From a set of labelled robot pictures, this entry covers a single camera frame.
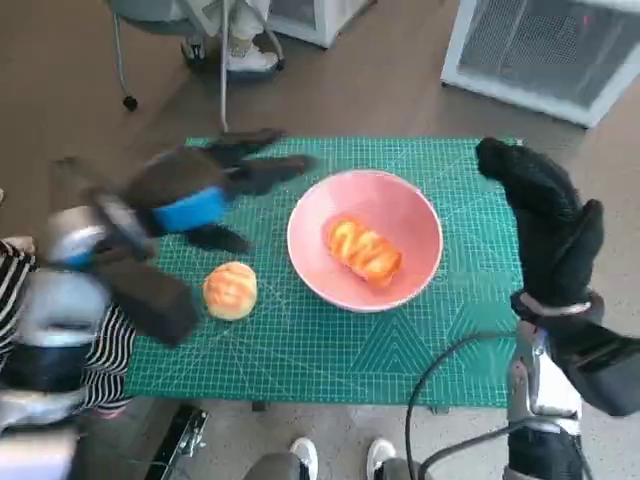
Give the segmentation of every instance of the chair leg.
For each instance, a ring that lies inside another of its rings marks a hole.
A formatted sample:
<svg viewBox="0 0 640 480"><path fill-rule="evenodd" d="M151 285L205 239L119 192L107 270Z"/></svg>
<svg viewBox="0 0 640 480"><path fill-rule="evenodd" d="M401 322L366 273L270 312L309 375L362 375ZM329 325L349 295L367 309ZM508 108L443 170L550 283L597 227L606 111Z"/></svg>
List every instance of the chair leg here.
<svg viewBox="0 0 640 480"><path fill-rule="evenodd" d="M276 34L273 33L273 30L271 30L271 27L269 27L267 20L262 16L260 10L258 10L251 4L251 0L240 1L244 2L253 12L256 18L260 21L260 23L262 23L265 33L269 37L269 40L271 40L273 47L276 49L276 55L278 55L278 70L282 70L284 68L284 51L282 50L282 45L280 44L278 37L276 37Z"/></svg>
<svg viewBox="0 0 640 480"><path fill-rule="evenodd" d="M120 79L120 88L124 94L122 104L133 112L138 108L138 101L129 93L127 82L124 77L124 64L122 61L122 49L120 47L120 18L117 14L113 14L113 39L116 46L116 67L118 68L118 78Z"/></svg>
<svg viewBox="0 0 640 480"><path fill-rule="evenodd" d="M227 133L227 59L229 56L229 0L222 0L222 61L220 62L220 123L222 131Z"/></svg>

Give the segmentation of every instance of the green cutting mat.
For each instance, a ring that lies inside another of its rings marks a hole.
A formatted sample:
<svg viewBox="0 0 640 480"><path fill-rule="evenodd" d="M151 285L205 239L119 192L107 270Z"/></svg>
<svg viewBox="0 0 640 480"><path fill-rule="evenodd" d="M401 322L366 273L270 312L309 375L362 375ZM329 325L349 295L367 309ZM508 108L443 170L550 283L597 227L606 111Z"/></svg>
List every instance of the green cutting mat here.
<svg viewBox="0 0 640 480"><path fill-rule="evenodd" d="M189 144L206 140L191 139ZM157 265L193 286L203 322L188 342L168 350L136 340L129 394L296 402L406 404L420 373L452 341L484 329L511 330L510 293L521 284L515 225L502 189L476 170L476 139L293 138L265 155L320 159L311 175L264 198L240 201L225 219L253 242L241 261L258 275L259 300L241 322L206 313L201 284L217 265L237 259L161 242ZM311 292L294 272L286 226L302 194L341 170L386 170L420 187L442 221L438 273L408 304L354 314ZM508 340L472 344L440 368L421 403L504 406Z"/></svg>

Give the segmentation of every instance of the bread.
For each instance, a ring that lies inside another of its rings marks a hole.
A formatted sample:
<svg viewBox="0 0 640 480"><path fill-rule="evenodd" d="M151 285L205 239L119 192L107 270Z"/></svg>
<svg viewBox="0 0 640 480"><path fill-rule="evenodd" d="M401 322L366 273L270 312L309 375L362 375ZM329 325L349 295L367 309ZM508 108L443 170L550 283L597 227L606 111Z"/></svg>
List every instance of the bread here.
<svg viewBox="0 0 640 480"><path fill-rule="evenodd" d="M371 285L388 285L402 264L402 254L387 239L353 217L334 220L326 242L335 258Z"/></svg>
<svg viewBox="0 0 640 480"><path fill-rule="evenodd" d="M256 274L244 263L225 263L205 278L202 293L211 315L221 320L239 320L249 315L256 304Z"/></svg>

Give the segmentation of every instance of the round bun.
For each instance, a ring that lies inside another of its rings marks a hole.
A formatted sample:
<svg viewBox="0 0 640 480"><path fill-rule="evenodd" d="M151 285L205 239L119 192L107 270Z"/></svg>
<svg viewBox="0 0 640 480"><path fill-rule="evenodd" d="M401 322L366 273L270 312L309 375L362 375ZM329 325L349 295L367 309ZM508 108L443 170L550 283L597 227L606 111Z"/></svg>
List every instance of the round bun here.
<svg viewBox="0 0 640 480"><path fill-rule="evenodd" d="M256 274L244 263L225 263L205 278L202 294L211 315L221 320L239 320L249 315L256 304Z"/></svg>

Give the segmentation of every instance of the pink bowl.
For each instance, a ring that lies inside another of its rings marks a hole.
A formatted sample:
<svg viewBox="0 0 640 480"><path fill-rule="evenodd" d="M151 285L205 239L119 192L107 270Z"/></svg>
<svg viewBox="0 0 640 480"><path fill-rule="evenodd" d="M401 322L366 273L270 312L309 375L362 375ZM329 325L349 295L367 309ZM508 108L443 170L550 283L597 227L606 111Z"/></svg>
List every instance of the pink bowl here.
<svg viewBox="0 0 640 480"><path fill-rule="evenodd" d="M359 218L402 252L402 267L383 288L368 285L333 258L325 225L336 215ZM380 312L415 297L429 283L442 255L435 210L410 183L390 173L351 170L311 187L291 212L289 257L300 278L329 303L355 312Z"/></svg>

